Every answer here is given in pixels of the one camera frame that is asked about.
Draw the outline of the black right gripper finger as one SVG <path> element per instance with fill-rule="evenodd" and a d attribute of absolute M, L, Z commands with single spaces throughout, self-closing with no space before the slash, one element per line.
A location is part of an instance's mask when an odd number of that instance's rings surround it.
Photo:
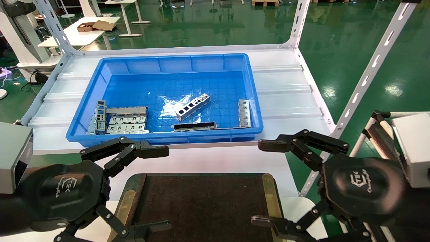
<path fill-rule="evenodd" d="M 281 134 L 275 140 L 261 139 L 258 148 L 265 152 L 288 153 L 292 152 L 313 171 L 320 172 L 323 159 L 311 148 L 329 154 L 346 154 L 350 145 L 338 139 L 317 132 L 302 130 L 294 135 Z"/>
<path fill-rule="evenodd" d="M 309 228 L 321 215 L 329 210 L 329 203 L 318 202 L 312 210 L 307 212 L 298 222 L 277 217 L 252 216 L 251 223 L 260 227 L 270 227 L 279 239 L 292 240 L 295 242 L 369 242 L 370 232 L 362 227 L 354 231 L 316 239 L 307 232 Z"/>

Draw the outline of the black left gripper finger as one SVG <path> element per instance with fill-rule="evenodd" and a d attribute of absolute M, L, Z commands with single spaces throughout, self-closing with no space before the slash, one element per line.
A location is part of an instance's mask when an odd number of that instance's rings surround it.
<path fill-rule="evenodd" d="M 121 136 L 80 151 L 82 160 L 92 162 L 112 155 L 114 155 L 114 158 L 104 165 L 104 171 L 108 177 L 115 177 L 136 158 L 167 157 L 169 156 L 169 147 L 166 145 L 152 146 L 146 140 L 133 141 Z"/>
<path fill-rule="evenodd" d="M 112 242 L 147 242 L 152 233 L 172 228 L 172 224 L 168 220 L 126 226 L 104 205 L 98 206 L 96 213 L 117 233 Z M 88 242 L 88 240 L 75 237 L 78 229 L 78 224 L 70 223 L 55 237 L 54 242 Z"/>

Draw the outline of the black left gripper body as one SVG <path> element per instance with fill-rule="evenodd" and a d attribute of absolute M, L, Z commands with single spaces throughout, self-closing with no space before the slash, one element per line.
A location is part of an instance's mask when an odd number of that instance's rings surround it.
<path fill-rule="evenodd" d="M 92 161 L 31 168 L 17 187 L 20 210 L 27 229 L 46 232 L 60 224 L 87 227 L 106 205 L 110 182 L 104 169 Z"/>

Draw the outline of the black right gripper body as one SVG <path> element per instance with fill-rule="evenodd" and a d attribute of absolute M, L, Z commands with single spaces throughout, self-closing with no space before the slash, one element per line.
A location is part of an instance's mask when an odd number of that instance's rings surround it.
<path fill-rule="evenodd" d="M 334 155 L 321 166 L 321 173 L 333 210 L 362 222 L 394 222 L 408 190 L 402 168 L 377 157 Z"/>

